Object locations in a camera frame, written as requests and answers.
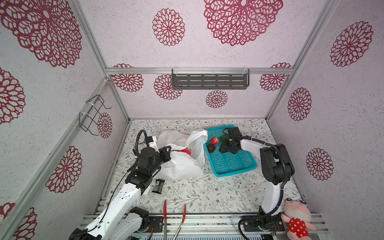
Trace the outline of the red dragon fruit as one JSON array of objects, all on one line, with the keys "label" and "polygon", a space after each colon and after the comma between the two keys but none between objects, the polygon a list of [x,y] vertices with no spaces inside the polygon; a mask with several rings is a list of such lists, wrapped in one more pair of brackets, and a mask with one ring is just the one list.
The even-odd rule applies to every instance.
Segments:
[{"label": "red dragon fruit", "polygon": [[192,154],[191,150],[188,149],[188,148],[185,148],[185,149],[181,150],[181,152],[186,153],[186,154],[188,154],[189,156]]}]

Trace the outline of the red strawberry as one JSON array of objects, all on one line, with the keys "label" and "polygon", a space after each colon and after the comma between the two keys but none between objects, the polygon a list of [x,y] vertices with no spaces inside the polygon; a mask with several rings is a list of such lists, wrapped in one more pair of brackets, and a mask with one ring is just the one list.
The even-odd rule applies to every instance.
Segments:
[{"label": "red strawberry", "polygon": [[210,140],[210,143],[211,143],[212,145],[217,145],[219,142],[220,142],[220,140],[219,140],[219,138],[217,138],[217,137],[214,137],[214,138],[212,138],[212,139]]}]

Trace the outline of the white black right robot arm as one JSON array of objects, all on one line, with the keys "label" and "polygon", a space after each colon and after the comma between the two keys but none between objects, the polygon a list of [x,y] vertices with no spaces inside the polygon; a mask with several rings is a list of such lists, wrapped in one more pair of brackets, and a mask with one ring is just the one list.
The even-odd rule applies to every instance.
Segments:
[{"label": "white black right robot arm", "polygon": [[225,128],[223,134],[228,137],[226,140],[228,152],[234,154],[243,150],[256,155],[261,160],[262,174],[267,184],[260,215],[262,218],[277,215],[283,201],[285,185],[295,174],[286,146],[243,136],[237,127]]}]

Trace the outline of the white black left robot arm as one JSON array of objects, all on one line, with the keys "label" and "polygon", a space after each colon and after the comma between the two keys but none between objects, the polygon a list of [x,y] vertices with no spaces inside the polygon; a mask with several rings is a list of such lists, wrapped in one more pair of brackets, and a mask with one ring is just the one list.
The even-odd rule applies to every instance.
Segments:
[{"label": "white black left robot arm", "polygon": [[149,227],[149,212],[139,207],[130,207],[152,183],[161,165],[171,160],[171,147],[156,151],[154,148],[142,149],[137,157],[142,165],[130,172],[126,183],[106,209],[85,229],[75,229],[70,240],[126,240],[134,232],[144,232]]}]

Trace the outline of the white plastic bag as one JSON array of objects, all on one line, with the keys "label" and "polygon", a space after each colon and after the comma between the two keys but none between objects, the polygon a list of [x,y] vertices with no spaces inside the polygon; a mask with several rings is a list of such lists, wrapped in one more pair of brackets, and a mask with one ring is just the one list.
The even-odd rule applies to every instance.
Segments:
[{"label": "white plastic bag", "polygon": [[[159,135],[157,146],[171,146],[171,160],[162,164],[156,178],[172,182],[204,176],[204,144],[207,140],[208,131],[202,129],[192,131],[190,135],[174,130],[163,131]],[[191,150],[190,156],[181,152],[185,148]]]}]

